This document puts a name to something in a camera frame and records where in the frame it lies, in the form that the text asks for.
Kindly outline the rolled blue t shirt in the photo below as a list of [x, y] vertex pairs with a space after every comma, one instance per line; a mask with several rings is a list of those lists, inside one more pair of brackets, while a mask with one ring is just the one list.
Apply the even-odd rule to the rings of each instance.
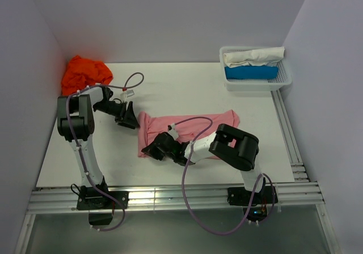
[[225, 75], [227, 79], [257, 79], [257, 80], [269, 80], [276, 78], [278, 75], [277, 66], [237, 66], [228, 67], [225, 66]]

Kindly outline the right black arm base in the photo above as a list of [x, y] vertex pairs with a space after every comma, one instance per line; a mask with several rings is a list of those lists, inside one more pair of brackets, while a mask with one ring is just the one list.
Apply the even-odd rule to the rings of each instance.
[[[252, 192], [243, 187], [230, 187], [227, 189], [227, 202], [231, 206], [242, 206], [246, 214]], [[278, 203], [278, 197], [274, 186], [264, 186], [261, 192], [254, 194], [251, 209], [247, 214], [247, 219], [251, 222], [262, 221], [268, 216], [267, 205]]]

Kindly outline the rolled white t shirt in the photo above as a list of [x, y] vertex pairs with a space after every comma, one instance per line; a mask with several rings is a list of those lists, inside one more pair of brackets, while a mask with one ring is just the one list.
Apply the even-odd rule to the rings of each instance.
[[285, 48], [261, 48], [222, 53], [222, 60], [227, 67], [238, 66], [275, 66], [284, 58]]

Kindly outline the orange t shirt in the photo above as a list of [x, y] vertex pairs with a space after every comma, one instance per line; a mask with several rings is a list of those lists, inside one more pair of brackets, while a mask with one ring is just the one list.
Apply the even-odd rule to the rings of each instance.
[[110, 84], [113, 74], [102, 61], [74, 56], [68, 63], [61, 81], [62, 96], [82, 90], [97, 83]]

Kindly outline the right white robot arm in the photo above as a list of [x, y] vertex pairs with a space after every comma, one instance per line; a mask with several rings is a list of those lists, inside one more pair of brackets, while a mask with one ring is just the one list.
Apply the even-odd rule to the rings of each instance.
[[257, 137], [227, 124], [220, 124], [215, 132], [195, 142], [180, 142], [178, 136], [176, 125], [172, 124], [142, 152], [156, 160], [170, 158], [181, 166], [214, 156], [241, 172], [250, 202], [257, 203], [265, 196], [265, 178], [255, 163], [259, 153]]

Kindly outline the pink t shirt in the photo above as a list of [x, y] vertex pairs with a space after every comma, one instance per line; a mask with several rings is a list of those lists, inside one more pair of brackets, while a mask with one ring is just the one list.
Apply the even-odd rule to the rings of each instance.
[[140, 128], [138, 130], [137, 156], [139, 158], [147, 157], [142, 149], [151, 144], [159, 133], [166, 132], [169, 125], [179, 121], [182, 121], [182, 123], [176, 126], [176, 131], [180, 142], [194, 139], [203, 129], [205, 132], [201, 134], [200, 138], [204, 138], [215, 132], [219, 124], [227, 124], [233, 127], [238, 127], [240, 124], [240, 118], [233, 110], [219, 114], [203, 115], [203, 118], [198, 119], [195, 115], [151, 117], [142, 111], [138, 115]]

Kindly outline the aluminium rail frame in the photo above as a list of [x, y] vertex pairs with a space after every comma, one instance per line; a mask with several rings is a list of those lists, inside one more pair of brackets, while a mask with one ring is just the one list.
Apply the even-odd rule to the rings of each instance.
[[[295, 181], [277, 183], [277, 208], [292, 205], [314, 205], [318, 223], [323, 229], [328, 253], [341, 253], [325, 200], [317, 182], [312, 182], [299, 153], [290, 121], [280, 91], [271, 93], [277, 118], [280, 123]], [[192, 194], [192, 205], [198, 209], [228, 208], [227, 185], [188, 186]], [[180, 186], [127, 187], [130, 211], [163, 211], [185, 209]], [[45, 188], [32, 192], [26, 210], [23, 226], [16, 245], [15, 253], [25, 253], [38, 214], [75, 213], [75, 197], [67, 188]]]

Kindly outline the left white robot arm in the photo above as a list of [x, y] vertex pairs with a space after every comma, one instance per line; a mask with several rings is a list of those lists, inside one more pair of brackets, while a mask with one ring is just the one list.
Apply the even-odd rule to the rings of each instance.
[[133, 102], [112, 97], [113, 91], [109, 87], [95, 85], [57, 99], [57, 130], [73, 149], [82, 176], [78, 198], [82, 202], [90, 201], [97, 208], [108, 206], [114, 198], [94, 151], [94, 112], [112, 116], [118, 126], [140, 127]]

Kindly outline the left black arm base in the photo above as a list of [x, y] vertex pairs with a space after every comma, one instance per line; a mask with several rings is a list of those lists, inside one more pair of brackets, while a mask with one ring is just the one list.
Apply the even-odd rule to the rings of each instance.
[[96, 191], [93, 187], [77, 186], [72, 184], [71, 191], [77, 195], [77, 211], [88, 211], [88, 222], [93, 226], [108, 226], [112, 220], [116, 209], [126, 209], [128, 207], [129, 192], [128, 191], [109, 191], [106, 183], [98, 185], [97, 188], [106, 192], [113, 199]]

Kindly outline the white plastic basket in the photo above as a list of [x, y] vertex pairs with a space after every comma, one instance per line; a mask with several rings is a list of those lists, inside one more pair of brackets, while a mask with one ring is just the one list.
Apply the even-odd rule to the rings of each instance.
[[286, 72], [282, 60], [277, 63], [279, 71], [276, 78], [269, 80], [257, 80], [257, 79], [227, 79], [225, 75], [226, 66], [222, 60], [222, 53], [233, 51], [244, 51], [252, 49], [261, 49], [266, 47], [252, 47], [252, 46], [223, 46], [220, 48], [220, 66], [222, 71], [222, 78], [224, 85], [229, 91], [276, 91], [281, 87], [288, 86], [292, 83], [292, 76]]

